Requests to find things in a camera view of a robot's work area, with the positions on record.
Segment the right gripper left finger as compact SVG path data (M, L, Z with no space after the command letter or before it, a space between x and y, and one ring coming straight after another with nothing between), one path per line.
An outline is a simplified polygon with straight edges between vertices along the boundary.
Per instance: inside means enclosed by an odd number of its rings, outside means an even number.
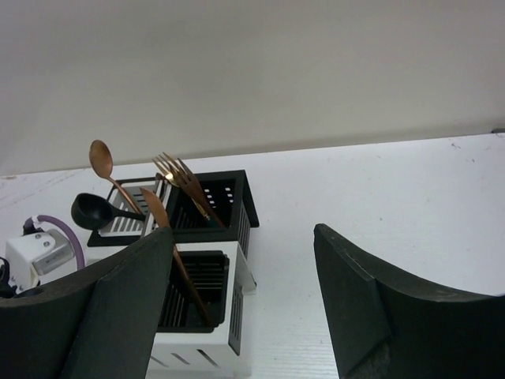
M143 378L172 263L159 228L116 254L1 300L3 378Z

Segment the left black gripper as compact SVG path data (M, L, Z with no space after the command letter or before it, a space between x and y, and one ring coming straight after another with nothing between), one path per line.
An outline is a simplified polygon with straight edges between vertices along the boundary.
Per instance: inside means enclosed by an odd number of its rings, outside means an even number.
M0 297L1 298L15 298L17 296L17 287L11 286L10 281L10 264L4 258L1 260L1 275L0 275Z

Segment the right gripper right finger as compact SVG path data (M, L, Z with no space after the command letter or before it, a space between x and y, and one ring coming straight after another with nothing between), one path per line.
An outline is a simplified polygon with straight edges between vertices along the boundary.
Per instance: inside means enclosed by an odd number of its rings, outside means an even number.
M341 378L503 377L503 296L415 276L323 223L313 248Z

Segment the black spoon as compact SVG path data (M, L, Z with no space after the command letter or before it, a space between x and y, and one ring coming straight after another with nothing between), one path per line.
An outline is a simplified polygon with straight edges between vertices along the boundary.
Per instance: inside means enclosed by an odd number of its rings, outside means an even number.
M118 217L145 221L144 214L121 210L105 198L91 193L77 194L70 212L77 226L90 231L102 229Z

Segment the copper knife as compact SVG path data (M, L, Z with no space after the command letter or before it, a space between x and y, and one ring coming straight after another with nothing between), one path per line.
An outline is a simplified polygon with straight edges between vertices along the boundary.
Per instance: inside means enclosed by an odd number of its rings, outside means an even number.
M149 189L141 187L140 191L146 204L148 205L150 213L153 215L155 222L158 224L159 228L168 228L170 231L172 231L168 213L166 212L166 209L163 206L161 200ZM173 256L177 263L179 272L181 273L181 277L184 280L185 285L189 293L191 294L194 302L196 303L197 309L200 313L202 320L205 322L207 326L211 326L211 317L208 312L208 309L204 304L198 290L196 289L193 280L189 275L187 268L185 267L185 264L181 259L181 255L178 251L176 243L174 243Z

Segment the gold fork dark handle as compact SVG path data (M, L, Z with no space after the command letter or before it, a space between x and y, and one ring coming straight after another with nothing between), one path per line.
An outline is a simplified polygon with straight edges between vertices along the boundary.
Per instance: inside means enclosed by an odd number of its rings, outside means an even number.
M157 155L152 159L152 161L169 182L178 186L187 196L191 198L201 215L210 225L219 225L212 213L211 206L207 202L207 198L205 197L205 193L200 185L200 182L195 174L191 172L191 170L180 159L173 159L166 153L163 153Z

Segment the dark wooden fork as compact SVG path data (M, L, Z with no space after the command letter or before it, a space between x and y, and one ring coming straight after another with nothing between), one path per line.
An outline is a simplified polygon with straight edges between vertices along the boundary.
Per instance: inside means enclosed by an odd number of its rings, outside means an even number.
M195 174L185 165L181 159L173 159L171 156L165 154L172 166L172 172L174 178L178 182L181 189L195 200L205 212L211 216L220 227L225 227L226 225L221 221L221 219L214 212L213 208L209 204L204 190Z

